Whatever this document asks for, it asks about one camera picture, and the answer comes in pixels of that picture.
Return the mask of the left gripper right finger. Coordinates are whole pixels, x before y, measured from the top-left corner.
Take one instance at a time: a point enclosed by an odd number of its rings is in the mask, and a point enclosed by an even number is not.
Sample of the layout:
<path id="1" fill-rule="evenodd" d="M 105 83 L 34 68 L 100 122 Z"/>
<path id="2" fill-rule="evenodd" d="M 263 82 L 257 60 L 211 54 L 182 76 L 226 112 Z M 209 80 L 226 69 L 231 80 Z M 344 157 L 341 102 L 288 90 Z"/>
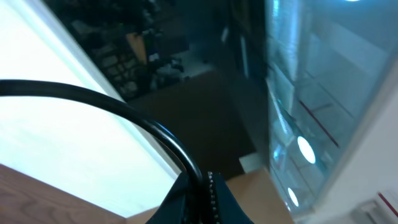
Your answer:
<path id="1" fill-rule="evenodd" d="M 253 224 L 243 212 L 222 176 L 207 174 L 207 221 L 211 224 Z"/>

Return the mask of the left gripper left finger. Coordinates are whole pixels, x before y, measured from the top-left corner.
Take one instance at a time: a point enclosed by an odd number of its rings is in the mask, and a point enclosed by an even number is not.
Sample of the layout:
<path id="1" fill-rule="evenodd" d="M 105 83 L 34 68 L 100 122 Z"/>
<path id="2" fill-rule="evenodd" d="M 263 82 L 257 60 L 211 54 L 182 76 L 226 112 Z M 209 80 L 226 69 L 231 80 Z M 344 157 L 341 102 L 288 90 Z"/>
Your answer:
<path id="1" fill-rule="evenodd" d="M 182 224 L 189 193 L 188 175 L 180 173 L 160 207 L 146 224 Z"/>

